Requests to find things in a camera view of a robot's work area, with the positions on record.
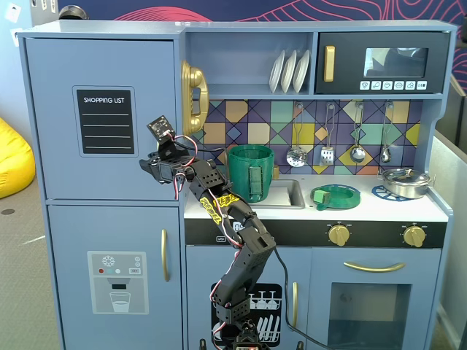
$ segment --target gray floor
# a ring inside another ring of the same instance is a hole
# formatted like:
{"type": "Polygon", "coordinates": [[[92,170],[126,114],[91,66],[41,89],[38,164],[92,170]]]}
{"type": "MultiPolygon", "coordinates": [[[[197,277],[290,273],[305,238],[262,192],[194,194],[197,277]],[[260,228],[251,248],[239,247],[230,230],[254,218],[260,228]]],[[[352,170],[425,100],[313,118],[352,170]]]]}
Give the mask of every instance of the gray floor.
{"type": "MultiPolygon", "coordinates": [[[[0,199],[5,209],[15,212],[0,214],[0,349],[58,350],[37,181],[0,199]]],[[[431,349],[454,350],[440,326],[431,349]]]]}

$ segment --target oven window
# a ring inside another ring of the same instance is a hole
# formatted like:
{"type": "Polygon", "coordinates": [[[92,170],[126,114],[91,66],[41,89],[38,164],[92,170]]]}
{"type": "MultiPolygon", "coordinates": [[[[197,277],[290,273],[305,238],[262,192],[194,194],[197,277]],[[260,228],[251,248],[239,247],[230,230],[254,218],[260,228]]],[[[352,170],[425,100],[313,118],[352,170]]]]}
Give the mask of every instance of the oven window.
{"type": "Polygon", "coordinates": [[[365,55],[365,77],[424,77],[427,48],[369,47],[365,55]]]}
{"type": "Polygon", "coordinates": [[[328,345],[402,350],[410,284],[332,283],[328,345]]]}

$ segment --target white plate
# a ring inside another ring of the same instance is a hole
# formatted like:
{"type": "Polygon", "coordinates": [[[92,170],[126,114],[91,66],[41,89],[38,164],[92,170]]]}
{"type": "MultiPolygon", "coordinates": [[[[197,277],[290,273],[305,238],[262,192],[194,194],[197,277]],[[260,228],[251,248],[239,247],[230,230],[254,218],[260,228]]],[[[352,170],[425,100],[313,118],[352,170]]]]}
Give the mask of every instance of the white plate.
{"type": "Polygon", "coordinates": [[[282,50],[272,66],[271,76],[269,77],[269,87],[271,88],[272,93],[276,91],[277,84],[279,84],[280,72],[282,70],[282,65],[284,64],[284,56],[285,51],[282,50]]]}
{"type": "Polygon", "coordinates": [[[295,68],[295,62],[297,61],[297,50],[292,52],[292,55],[289,57],[287,62],[285,62],[284,71],[282,73],[282,80],[280,85],[282,86],[282,91],[284,93],[289,90],[290,82],[292,81],[293,77],[293,70],[295,68]]]}
{"type": "Polygon", "coordinates": [[[293,74],[293,89],[296,93],[300,92],[301,86],[304,84],[306,71],[308,70],[309,50],[305,51],[300,61],[297,63],[295,73],[293,74]]]}

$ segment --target sink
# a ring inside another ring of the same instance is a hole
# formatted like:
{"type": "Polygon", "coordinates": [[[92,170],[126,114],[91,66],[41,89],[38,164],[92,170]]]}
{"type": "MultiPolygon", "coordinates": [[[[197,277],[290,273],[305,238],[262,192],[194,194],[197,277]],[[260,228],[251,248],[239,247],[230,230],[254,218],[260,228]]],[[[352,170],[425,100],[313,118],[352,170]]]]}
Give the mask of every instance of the sink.
{"type": "Polygon", "coordinates": [[[273,180],[268,197],[258,203],[249,203],[254,209],[304,209],[305,201],[297,180],[273,180]]]}

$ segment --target oven door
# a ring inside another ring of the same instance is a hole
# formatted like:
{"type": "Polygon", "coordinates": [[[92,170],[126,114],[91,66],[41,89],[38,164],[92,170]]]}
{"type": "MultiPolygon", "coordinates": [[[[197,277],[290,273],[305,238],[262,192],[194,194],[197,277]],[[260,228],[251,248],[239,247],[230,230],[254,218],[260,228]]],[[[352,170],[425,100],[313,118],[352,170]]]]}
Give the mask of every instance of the oven door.
{"type": "Polygon", "coordinates": [[[321,33],[316,93],[442,93],[449,33],[321,33]]]}
{"type": "Polygon", "coordinates": [[[425,349],[440,254],[313,248],[308,334],[341,350],[425,349]]]}

